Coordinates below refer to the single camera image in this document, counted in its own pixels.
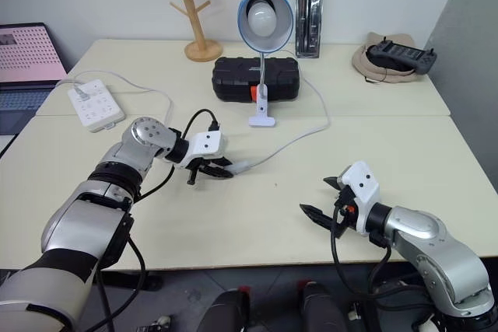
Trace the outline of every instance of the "white bracket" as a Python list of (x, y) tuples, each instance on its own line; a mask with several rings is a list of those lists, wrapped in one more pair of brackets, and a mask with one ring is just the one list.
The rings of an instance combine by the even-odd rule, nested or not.
[(249, 126), (265, 128), (275, 126), (275, 118), (268, 117), (268, 87), (264, 83), (260, 83), (256, 88), (256, 115), (249, 118)]

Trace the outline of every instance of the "floor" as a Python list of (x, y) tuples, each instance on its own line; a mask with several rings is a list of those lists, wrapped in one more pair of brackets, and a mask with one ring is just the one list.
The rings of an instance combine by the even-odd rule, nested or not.
[[(347, 274), (356, 287), (366, 285), (369, 267), (348, 265)], [(344, 288), (331, 265), (234, 268), (199, 271), (161, 272), (163, 287), (158, 292), (141, 292), (127, 310), (115, 320), (117, 331), (135, 331), (161, 315), (173, 316), (172, 331), (195, 332), (204, 312), (221, 292), (241, 285), (251, 287), (250, 332), (301, 331), (297, 309), (297, 283), (315, 280), (334, 295), (338, 307), (347, 315), (354, 297)], [(129, 290), (108, 289), (112, 309), (127, 298)], [(419, 312), (381, 314), (383, 332), (411, 331)], [(95, 286), (81, 318), (85, 330), (103, 317)], [(361, 321), (349, 322), (350, 332), (365, 332)]]

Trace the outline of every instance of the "white power strip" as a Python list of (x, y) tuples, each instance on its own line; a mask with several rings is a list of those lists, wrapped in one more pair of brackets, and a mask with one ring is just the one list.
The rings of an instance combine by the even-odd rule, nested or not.
[(91, 132), (113, 128), (116, 122), (125, 118), (125, 113), (100, 79), (78, 85), (77, 90), (82, 93), (76, 89), (68, 91), (69, 99), (82, 125)]

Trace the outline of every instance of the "white cable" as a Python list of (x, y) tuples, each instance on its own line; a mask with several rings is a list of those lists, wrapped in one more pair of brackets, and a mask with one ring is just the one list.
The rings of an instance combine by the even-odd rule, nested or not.
[(165, 91), (163, 91), (161, 89), (151, 89), (150, 87), (136, 85), (135, 83), (131, 82), (129, 79), (126, 79), (121, 74), (118, 74), (116, 72), (112, 72), (111, 70), (99, 70), (99, 69), (84, 70), (83, 72), (80, 72), (80, 73), (76, 74), (75, 78), (73, 78), (73, 79), (62, 79), (61, 82), (63, 82), (63, 81), (71, 81), (72, 80), (72, 81), (75, 81), (75, 83), (81, 84), (82, 81), (78, 80), (77, 78), (80, 75), (83, 75), (83, 74), (86, 74), (86, 73), (106, 73), (106, 74), (114, 75), (115, 77), (118, 77), (119, 79), (123, 80), (124, 82), (128, 83), (129, 85), (131, 85), (133, 87), (136, 87), (137, 89), (144, 89), (146, 92), (152, 91), (152, 92), (160, 93), (160, 94), (164, 95), (167, 98), (167, 100), (168, 100), (168, 109), (166, 111), (166, 115), (164, 116), (164, 124), (168, 124), (168, 121), (169, 121), (170, 115), (171, 115), (171, 111), (173, 110), (173, 100), (170, 98), (170, 96)]
[[(291, 54), (292, 56), (296, 57), (296, 55), (294, 55), (291, 51), (288, 51), (288, 50), (281, 50), (283, 52), (287, 52), (288, 54)], [(233, 165), (229, 165), (229, 166), (226, 166), (225, 169), (230, 171), (231, 173), (233, 174), (239, 174), (239, 173), (242, 173), (246, 170), (249, 170), (255, 166), (258, 166), (258, 165), (261, 165), (262, 163), (265, 163), (266, 161), (268, 161), (271, 157), (277, 155), (278, 153), (280, 153), (282, 150), (284, 150), (285, 148), (287, 148), (289, 145), (297, 142), (298, 140), (302, 139), (302, 138), (305, 138), (309, 135), (312, 135), (312, 134), (316, 134), (320, 131), (323, 131), (327, 128), (330, 127), (331, 125), (331, 119), (330, 119), (330, 115), (329, 115), (329, 112), (328, 112), (328, 109), (327, 109), (327, 104), (325, 103), (325, 100), (324, 100), (324, 97), (321, 95), (320, 91), (318, 91), (318, 89), (310, 82), (306, 79), (306, 77), (304, 77), (303, 73), (301, 72), (301, 68), (299, 65), (297, 65), (297, 68), (299, 69), (299, 73), (300, 73), (300, 77), (305, 81), (306, 84), (309, 85), (309, 87), (311, 87), (311, 89), (317, 94), (317, 96), (320, 98), (320, 101), (321, 101), (321, 105), (324, 109), (324, 113), (325, 113), (325, 118), (327, 120), (327, 122), (321, 126), (318, 126), (316, 128), (311, 128), (310, 130), (304, 132), (303, 134), (299, 135), (299, 136), (296, 136), (294, 139), (292, 139), (290, 142), (287, 142), (286, 144), (282, 145), (281, 147), (278, 147), (274, 152), (270, 153), (268, 156), (264, 157), (263, 159), (260, 159), (259, 161), (256, 161), (256, 162), (253, 162), (253, 163), (249, 163), (248, 161), (242, 161), (242, 162), (239, 162), (239, 163), (234, 163)]]

